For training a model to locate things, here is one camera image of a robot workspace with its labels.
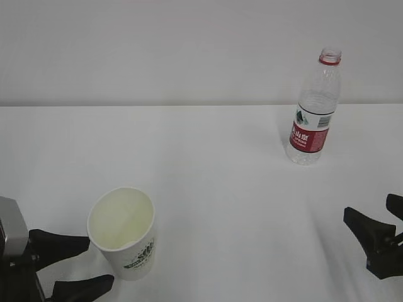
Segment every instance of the white wall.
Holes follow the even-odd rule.
[[[403,100],[401,0],[0,0],[0,104],[295,103],[323,46],[345,103]]]

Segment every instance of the robotic arm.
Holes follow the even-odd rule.
[[[88,237],[28,231],[17,202],[0,197],[0,301],[91,302],[99,298],[112,288],[112,275],[56,281],[50,298],[44,296],[37,276],[40,269],[77,256],[88,247]]]

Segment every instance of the white table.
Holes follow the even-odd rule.
[[[352,206],[384,222],[403,194],[403,105],[340,105],[320,161],[283,150],[294,106],[1,108],[0,193],[28,228],[85,235],[97,198],[136,186],[154,200],[152,272],[116,280],[99,301],[389,302],[403,277],[379,281],[343,223]],[[112,273],[94,248],[40,272]]]

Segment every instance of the clear plastic bottle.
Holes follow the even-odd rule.
[[[305,81],[286,147],[288,157],[297,164],[310,165],[321,156],[340,95],[340,60],[340,50],[324,48],[316,69]]]

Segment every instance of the printed logo on cup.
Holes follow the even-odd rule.
[[[152,253],[154,251],[154,238],[144,247],[144,249],[139,252],[136,257],[131,260],[130,264],[123,266],[125,269],[138,269],[146,265],[150,260]]]

